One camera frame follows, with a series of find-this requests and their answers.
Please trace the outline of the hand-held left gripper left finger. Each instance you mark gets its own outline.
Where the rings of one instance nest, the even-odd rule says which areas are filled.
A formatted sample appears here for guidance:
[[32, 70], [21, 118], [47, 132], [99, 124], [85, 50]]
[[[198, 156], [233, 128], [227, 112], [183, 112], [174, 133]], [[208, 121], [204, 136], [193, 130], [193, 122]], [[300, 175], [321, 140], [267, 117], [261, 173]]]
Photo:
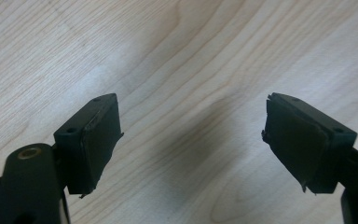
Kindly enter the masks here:
[[70, 194], [92, 193], [123, 136], [115, 93], [90, 100], [55, 133]]

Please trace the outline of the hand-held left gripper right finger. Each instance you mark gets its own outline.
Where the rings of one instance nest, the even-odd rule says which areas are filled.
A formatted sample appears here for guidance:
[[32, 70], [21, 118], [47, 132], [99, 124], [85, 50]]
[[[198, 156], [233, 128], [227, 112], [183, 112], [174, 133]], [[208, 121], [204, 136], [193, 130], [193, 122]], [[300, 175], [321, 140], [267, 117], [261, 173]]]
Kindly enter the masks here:
[[304, 101], [281, 93], [267, 99], [262, 139], [299, 182], [313, 193], [332, 193], [337, 184], [358, 189], [357, 133]]

